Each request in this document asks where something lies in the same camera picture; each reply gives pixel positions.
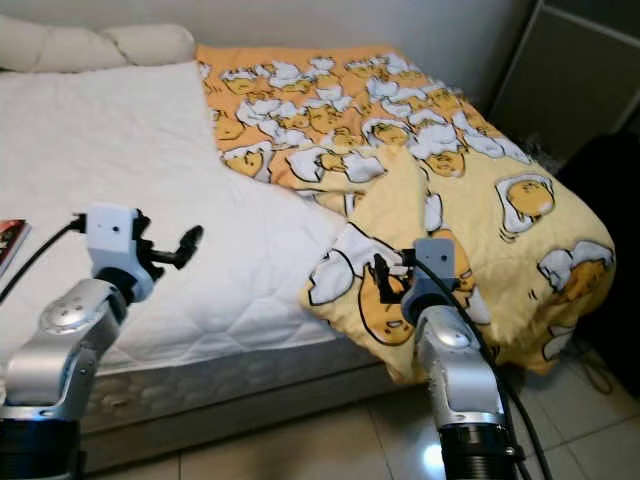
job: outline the tile floor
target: tile floor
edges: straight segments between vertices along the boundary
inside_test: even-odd
[[[557,480],[640,478],[640,402],[615,383],[598,393],[575,360],[527,377],[521,398]],[[528,455],[524,427],[516,419]],[[95,480],[442,479],[437,433],[423,388],[366,402],[118,472]],[[527,460],[540,479],[535,459]]]

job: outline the orange blanket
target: orange blanket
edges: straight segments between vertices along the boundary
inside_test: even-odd
[[[220,159],[346,217],[302,304],[416,382],[413,327],[380,303],[373,255],[454,241],[454,294],[498,362],[548,371],[607,293],[593,213],[463,98],[389,47],[197,52]],[[406,271],[392,271],[392,286]]]

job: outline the white pillow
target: white pillow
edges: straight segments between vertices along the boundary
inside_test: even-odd
[[[130,25],[102,31],[134,65],[166,65],[195,58],[191,33],[180,25]]]
[[[80,72],[124,65],[164,65],[194,58],[192,35],[178,25],[104,30],[53,27],[0,15],[0,68]]]

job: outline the white mattress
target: white mattress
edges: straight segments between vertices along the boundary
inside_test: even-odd
[[[347,338],[102,375],[82,417],[83,434],[162,418],[286,388],[378,362]]]
[[[95,201],[142,209],[156,248],[205,229],[191,264],[132,307],[101,374],[336,337],[297,294],[343,220],[217,160],[194,64],[0,75],[0,218],[33,225],[0,287]],[[0,306],[0,379],[45,305],[89,268],[84,238],[67,234]]]

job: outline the book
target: book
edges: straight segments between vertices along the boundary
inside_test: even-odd
[[[29,234],[31,226],[21,219],[0,220],[0,277]]]

